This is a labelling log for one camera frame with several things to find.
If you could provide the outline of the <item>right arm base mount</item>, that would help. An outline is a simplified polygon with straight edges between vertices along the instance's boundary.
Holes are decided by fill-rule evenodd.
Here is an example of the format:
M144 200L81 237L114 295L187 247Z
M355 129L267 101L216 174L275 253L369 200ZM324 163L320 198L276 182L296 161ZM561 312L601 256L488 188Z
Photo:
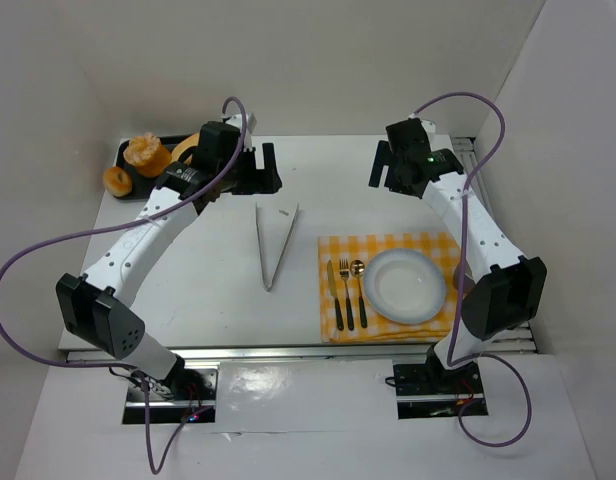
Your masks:
M394 364L384 383L396 395L400 420L487 416L488 408L478 366L475 363L434 378L424 364Z

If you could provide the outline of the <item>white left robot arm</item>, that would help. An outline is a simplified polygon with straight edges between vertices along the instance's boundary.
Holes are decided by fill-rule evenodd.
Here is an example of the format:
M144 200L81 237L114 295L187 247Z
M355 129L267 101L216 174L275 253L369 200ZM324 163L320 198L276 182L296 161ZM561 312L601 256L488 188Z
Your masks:
M64 274L56 293L72 335L140 370L180 398L204 386L184 360L146 331L131 309L152 268L176 237L221 194L274 194L282 186L274 147L264 147L257 168L250 136L252 113L204 124L195 147L186 149L157 178L138 225L127 230L80 276Z

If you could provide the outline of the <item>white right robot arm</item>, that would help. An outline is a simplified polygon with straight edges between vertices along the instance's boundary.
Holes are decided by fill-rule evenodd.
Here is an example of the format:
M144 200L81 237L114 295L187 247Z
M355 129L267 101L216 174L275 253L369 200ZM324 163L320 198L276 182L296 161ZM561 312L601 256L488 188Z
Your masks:
M536 316L547 268L503 234L467 185L468 175L455 154L431 148L420 119L391 124L386 133L377 147L370 186L423 200L460 246L474 282L462 291L458 325L428 349L420 372L396 384L412 393L451 393L472 377L487 344Z

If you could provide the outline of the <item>metal tongs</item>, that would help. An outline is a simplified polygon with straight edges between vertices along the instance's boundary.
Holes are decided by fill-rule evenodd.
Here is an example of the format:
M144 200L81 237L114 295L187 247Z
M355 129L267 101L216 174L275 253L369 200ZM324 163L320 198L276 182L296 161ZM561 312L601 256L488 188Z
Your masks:
M300 204L254 207L255 238L261 285L266 293L275 288L300 215Z

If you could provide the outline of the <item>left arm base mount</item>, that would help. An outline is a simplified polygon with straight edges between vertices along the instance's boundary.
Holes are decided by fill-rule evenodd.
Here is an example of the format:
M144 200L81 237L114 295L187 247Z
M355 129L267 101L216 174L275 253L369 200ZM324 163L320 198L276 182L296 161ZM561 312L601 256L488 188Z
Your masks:
M199 379L188 384L182 393L173 393L165 385L148 378L150 420L156 425L176 425L182 420L191 424L214 423L219 368L202 363L195 371ZM122 415L123 425L143 425L145 398L136 374L123 374L128 381Z

